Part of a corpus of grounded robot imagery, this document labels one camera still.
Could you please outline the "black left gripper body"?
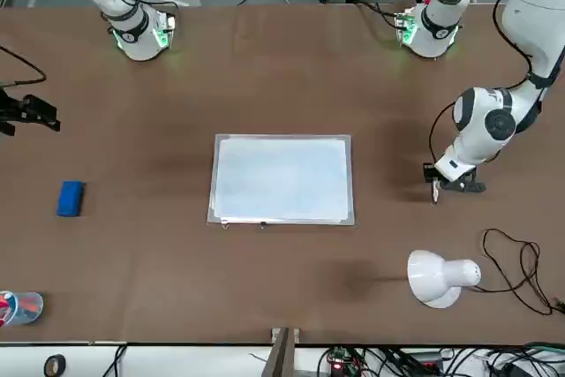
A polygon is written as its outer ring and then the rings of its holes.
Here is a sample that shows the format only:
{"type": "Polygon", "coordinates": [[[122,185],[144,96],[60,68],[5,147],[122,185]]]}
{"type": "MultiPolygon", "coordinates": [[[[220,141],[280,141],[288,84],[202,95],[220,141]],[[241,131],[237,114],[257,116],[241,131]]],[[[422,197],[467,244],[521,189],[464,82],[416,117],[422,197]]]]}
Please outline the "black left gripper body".
{"type": "Polygon", "coordinates": [[[441,189],[453,192],[481,193],[486,190],[486,185],[476,180],[477,170],[470,170],[461,175],[456,181],[441,181],[441,189]]]}

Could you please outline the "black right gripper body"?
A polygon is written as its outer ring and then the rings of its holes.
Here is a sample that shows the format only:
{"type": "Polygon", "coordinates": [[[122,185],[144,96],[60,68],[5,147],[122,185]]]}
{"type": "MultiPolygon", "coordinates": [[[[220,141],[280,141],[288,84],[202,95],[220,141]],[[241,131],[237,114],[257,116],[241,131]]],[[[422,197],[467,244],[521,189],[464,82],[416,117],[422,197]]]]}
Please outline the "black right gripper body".
{"type": "Polygon", "coordinates": [[[10,97],[2,87],[0,98],[2,123],[25,123],[27,121],[26,107],[28,106],[28,100],[25,96],[22,98],[10,97]]]}

